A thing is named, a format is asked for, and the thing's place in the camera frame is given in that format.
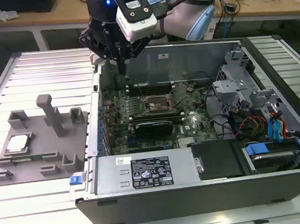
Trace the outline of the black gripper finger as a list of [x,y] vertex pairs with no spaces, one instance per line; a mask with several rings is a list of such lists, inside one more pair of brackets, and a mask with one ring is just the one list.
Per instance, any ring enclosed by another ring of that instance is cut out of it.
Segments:
[[122,73],[126,74],[125,62],[130,58],[137,57],[140,52],[148,45],[151,41],[150,37],[145,37],[140,40],[136,40],[133,43],[127,41],[125,38],[120,40],[121,47],[121,61],[122,61]]
[[100,58],[111,60],[116,63],[118,74],[122,75],[122,60],[113,34],[108,27],[101,29],[86,28],[81,32],[79,42],[90,49]]

